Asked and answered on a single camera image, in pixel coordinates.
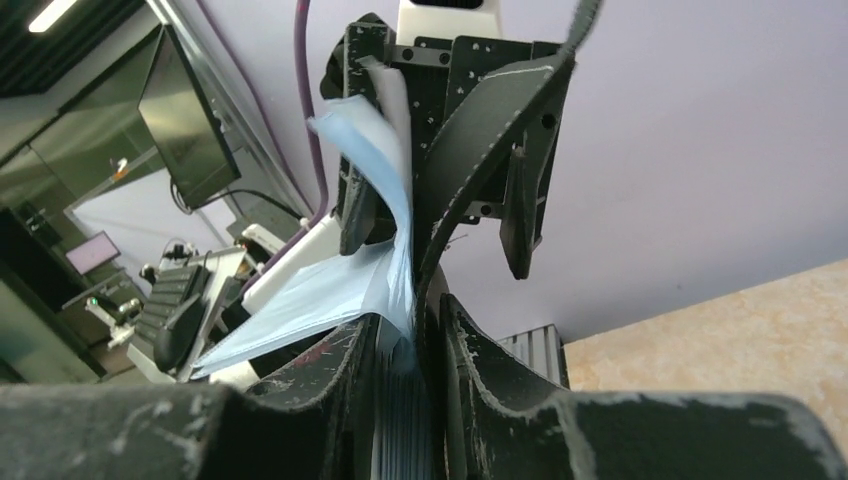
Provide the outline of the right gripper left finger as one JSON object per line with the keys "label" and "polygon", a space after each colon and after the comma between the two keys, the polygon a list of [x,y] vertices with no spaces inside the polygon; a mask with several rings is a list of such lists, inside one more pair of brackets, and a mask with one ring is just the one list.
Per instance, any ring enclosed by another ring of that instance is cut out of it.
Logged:
{"label": "right gripper left finger", "polygon": [[378,319],[342,325],[246,390],[8,385],[5,479],[366,479]]}

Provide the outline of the black leather card holder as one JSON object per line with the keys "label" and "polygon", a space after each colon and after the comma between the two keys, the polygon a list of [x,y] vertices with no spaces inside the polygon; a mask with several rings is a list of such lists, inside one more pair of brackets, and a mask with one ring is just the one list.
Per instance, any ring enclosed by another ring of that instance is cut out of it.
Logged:
{"label": "black leather card holder", "polygon": [[433,412],[428,428],[428,467],[447,476],[445,423],[447,384],[443,374],[445,321],[439,312],[446,288],[435,284],[439,261],[456,227],[486,190],[514,146],[536,162],[535,245],[540,232],[539,188],[555,152],[575,54],[590,34],[599,1],[577,3],[565,41],[551,56],[519,60],[485,74],[445,118],[414,181],[416,327],[415,345]]}

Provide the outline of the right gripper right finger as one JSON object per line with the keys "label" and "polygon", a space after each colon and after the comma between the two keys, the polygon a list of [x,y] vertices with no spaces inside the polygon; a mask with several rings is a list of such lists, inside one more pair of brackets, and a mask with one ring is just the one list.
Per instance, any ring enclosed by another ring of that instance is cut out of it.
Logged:
{"label": "right gripper right finger", "polygon": [[443,295],[452,479],[843,479],[823,423],[786,396],[574,392]]}

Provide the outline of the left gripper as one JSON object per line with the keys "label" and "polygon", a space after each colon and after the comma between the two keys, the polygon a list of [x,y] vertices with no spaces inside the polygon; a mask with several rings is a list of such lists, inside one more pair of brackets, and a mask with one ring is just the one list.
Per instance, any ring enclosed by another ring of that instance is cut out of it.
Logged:
{"label": "left gripper", "polygon": [[[532,43],[463,36],[459,40],[418,37],[401,45],[395,32],[375,13],[349,24],[331,53],[320,82],[324,99],[363,95],[377,101],[376,90],[361,59],[372,54],[390,61],[404,76],[410,105],[412,160],[423,164],[430,142],[448,114],[487,73],[519,60],[553,55],[555,43]],[[353,165],[339,173],[339,253],[350,256],[360,247],[389,239],[396,230],[385,202]],[[500,240],[513,277],[529,276],[535,245],[536,162],[522,146],[509,158]]]}

